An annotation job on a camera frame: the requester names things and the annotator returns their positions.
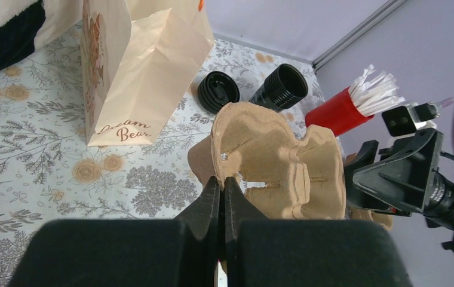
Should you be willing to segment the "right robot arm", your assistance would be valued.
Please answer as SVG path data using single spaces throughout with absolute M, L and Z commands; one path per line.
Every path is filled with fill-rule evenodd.
M 454 232 L 454 155 L 442 151 L 443 134 L 427 128 L 379 149 L 362 144 L 344 167 L 346 198 L 376 214 L 425 217 L 427 227 Z M 454 253 L 454 235 L 442 244 Z

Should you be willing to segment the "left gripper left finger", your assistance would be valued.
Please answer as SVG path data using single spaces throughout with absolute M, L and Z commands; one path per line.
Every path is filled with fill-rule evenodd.
M 216 286 L 220 185 L 173 219 L 58 219 L 32 237 L 10 286 Z

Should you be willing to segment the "peach paper bag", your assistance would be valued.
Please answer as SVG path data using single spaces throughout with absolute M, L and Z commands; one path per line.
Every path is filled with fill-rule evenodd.
M 149 145 L 213 44 L 204 1 L 44 1 L 42 47 L 82 23 L 89 146 Z

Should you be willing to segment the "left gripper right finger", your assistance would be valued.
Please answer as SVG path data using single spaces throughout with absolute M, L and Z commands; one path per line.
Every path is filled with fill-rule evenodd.
M 389 233 L 359 220 L 269 219 L 225 180 L 229 286 L 410 286 Z

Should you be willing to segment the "single brown cup carrier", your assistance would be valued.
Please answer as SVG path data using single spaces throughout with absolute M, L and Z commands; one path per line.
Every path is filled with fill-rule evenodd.
M 272 219 L 343 219 L 346 188 L 339 144 L 330 129 L 311 125 L 298 139 L 286 119 L 247 102 L 229 103 L 211 132 L 188 152 L 206 184 L 216 177 L 255 182 L 246 198 Z

